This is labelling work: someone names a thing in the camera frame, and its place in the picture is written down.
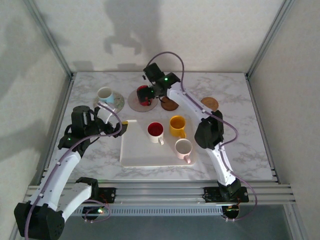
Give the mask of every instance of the cup rim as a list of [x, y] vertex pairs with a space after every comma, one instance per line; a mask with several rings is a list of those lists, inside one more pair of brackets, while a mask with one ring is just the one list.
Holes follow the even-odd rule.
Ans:
[[[181, 127], [181, 128], [175, 128], [175, 127], [173, 127], [173, 126], [171, 125], [171, 121], [172, 121], [174, 118], [182, 118], [183, 121], [184, 121], [184, 126]], [[181, 129], [183, 129], [183, 128], [186, 126], [187, 122], [186, 122], [186, 119], [185, 119], [183, 116], [181, 116], [181, 115], [175, 115], [175, 116], [173, 116], [172, 118], [170, 118], [169, 124], [170, 124], [170, 127], [171, 127], [171, 128], [176, 129], [176, 130], [181, 130]]]
[[[159, 135], [157, 135], [157, 136], [153, 136], [153, 135], [149, 132], [149, 126], [150, 126], [151, 124], [160, 124], [161, 127], [162, 127], [162, 132], [161, 132]], [[164, 126], [163, 126], [160, 122], [158, 122], [158, 121], [153, 121], [153, 122], [151, 122], [151, 123], [146, 127], [146, 132], [147, 132], [150, 136], [156, 137], [156, 138], [157, 138], [157, 137], [161, 137], [161, 135], [164, 133], [164, 131], [165, 131]]]
[[141, 86], [139, 86], [136, 90], [138, 91], [138, 90], [140, 90], [140, 89], [145, 89], [145, 88], [147, 88], [148, 87], [148, 85], [141, 85]]
[[[177, 143], [179, 143], [179, 142], [181, 142], [181, 141], [185, 141], [185, 142], [188, 142], [188, 143], [190, 144], [191, 149], [190, 149], [189, 153], [181, 153], [181, 152], [179, 152], [179, 151], [177, 150]], [[175, 142], [175, 144], [174, 144], [174, 149], [175, 149], [179, 154], [182, 154], [182, 155], [189, 155], [189, 154], [192, 152], [192, 149], [193, 149], [193, 148], [194, 148], [194, 146], [193, 146], [192, 142], [191, 142], [190, 140], [186, 139], [186, 138], [180, 138], [180, 139], [178, 139], [178, 140]]]
[[[110, 91], [110, 94], [108, 95], [108, 96], [99, 96], [99, 92], [101, 91], [101, 90], [109, 90]], [[103, 87], [100, 87], [99, 88], [99, 90], [96, 92], [96, 95], [98, 96], [98, 98], [100, 98], [100, 99], [107, 99], [107, 98], [109, 98], [111, 95], [112, 95], [112, 93], [113, 93], [113, 91], [112, 91], [112, 89], [110, 88], [110, 87], [107, 87], [107, 86], [103, 86]]]

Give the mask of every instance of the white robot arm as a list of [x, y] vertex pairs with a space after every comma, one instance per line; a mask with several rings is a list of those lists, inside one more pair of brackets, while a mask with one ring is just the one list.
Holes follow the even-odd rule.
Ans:
[[[107, 136], [112, 135], [116, 138], [127, 129], [126, 124], [122, 124], [120, 129], [120, 123], [113, 128], [108, 122], [115, 110], [113, 106], [103, 102], [99, 102], [98, 105], [109, 109], [110, 112], [106, 110], [101, 112], [98, 107], [92, 111], [88, 106], [77, 106], [73, 109], [72, 124], [66, 128], [64, 136], [60, 139], [59, 150], [55, 159], [50, 163], [46, 176], [29, 201], [18, 203], [15, 207], [14, 216], [22, 237], [57, 240], [70, 215], [85, 200], [98, 198], [98, 181], [87, 177], [79, 178], [73, 188], [61, 197], [71, 172], [81, 160], [86, 149], [93, 143], [90, 142], [90, 136], [99, 136], [101, 132], [104, 132]], [[98, 117], [101, 115], [106, 118], [105, 122]]]
[[[192, 118], [193, 124], [195, 124], [195, 129], [198, 127], [198, 123], [201, 122], [202, 119], [206, 119], [208, 117], [207, 114], [205, 114], [203, 111], [200, 111], [199, 108], [189, 99], [185, 96], [185, 93], [188, 93], [186, 90], [183, 92], [181, 89], [180, 82], [174, 83], [170, 89], [167, 90], [166, 94], [169, 99], [175, 101], [177, 104], [179, 104], [180, 107], [183, 109], [188, 110], [190, 113], [190, 117]], [[212, 110], [203, 105], [199, 100], [194, 98], [192, 94], [188, 94], [193, 98], [194, 101], [196, 101], [200, 106], [202, 106], [203, 109], [205, 109], [207, 112], [211, 112]], [[222, 158], [221, 158], [221, 153], [219, 151], [220, 146], [216, 146], [214, 150], [212, 149], [205, 149], [206, 152], [209, 154], [210, 158], [212, 159], [215, 171], [217, 173], [217, 180], [219, 183], [221, 183], [224, 186], [228, 186], [232, 184], [236, 178], [230, 174], [230, 171], [232, 171], [232, 167], [229, 163], [225, 147], [222, 146], [222, 152], [224, 153], [224, 161], [226, 162], [227, 166], [229, 169], [226, 169]]]

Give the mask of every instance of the red mug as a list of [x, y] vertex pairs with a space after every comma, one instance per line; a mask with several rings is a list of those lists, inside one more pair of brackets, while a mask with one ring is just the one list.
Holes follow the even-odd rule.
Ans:
[[149, 140], [152, 143], [163, 145], [164, 142], [164, 126], [160, 122], [152, 122], [147, 128]]
[[[145, 88], [147, 88], [147, 87], [148, 87], [147, 85], [142, 85], [142, 86], [138, 87], [136, 91], [138, 92], [140, 89], [145, 89]], [[152, 99], [150, 99], [149, 101], [146, 100], [146, 101], [139, 102], [139, 103], [140, 103], [142, 106], [150, 106], [151, 103], [152, 103]]]

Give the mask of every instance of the brown wooden coaster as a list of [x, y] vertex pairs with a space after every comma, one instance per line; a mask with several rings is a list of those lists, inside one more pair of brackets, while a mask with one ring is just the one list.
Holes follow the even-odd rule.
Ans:
[[206, 107], [210, 108], [214, 112], [217, 111], [219, 107], [218, 101], [210, 96], [202, 98], [201, 103], [203, 103]]
[[175, 101], [164, 96], [161, 98], [161, 107], [166, 111], [173, 111], [176, 110], [179, 105]]

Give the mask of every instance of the small yellow object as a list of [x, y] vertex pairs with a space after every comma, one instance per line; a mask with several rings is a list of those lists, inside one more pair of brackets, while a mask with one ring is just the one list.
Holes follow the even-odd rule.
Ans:
[[185, 127], [186, 120], [183, 116], [176, 115], [170, 119], [170, 133], [172, 136], [185, 139], [187, 137]]

